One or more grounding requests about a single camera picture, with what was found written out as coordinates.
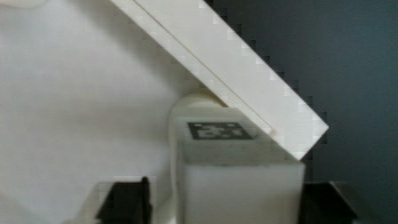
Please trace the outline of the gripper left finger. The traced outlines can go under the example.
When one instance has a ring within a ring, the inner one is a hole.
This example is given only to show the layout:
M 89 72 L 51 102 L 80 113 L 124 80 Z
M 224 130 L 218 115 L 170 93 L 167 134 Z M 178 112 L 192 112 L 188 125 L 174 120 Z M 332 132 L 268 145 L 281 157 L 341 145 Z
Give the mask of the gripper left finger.
M 99 224 L 151 224 L 149 179 L 115 182 L 96 214 Z

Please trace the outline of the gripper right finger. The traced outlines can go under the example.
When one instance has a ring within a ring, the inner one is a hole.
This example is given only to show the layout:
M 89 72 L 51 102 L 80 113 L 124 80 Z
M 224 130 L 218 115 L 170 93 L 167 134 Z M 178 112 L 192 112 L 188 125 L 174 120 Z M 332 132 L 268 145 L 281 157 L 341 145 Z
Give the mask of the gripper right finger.
M 300 197 L 298 224 L 353 224 L 357 213 L 330 182 L 307 183 Z

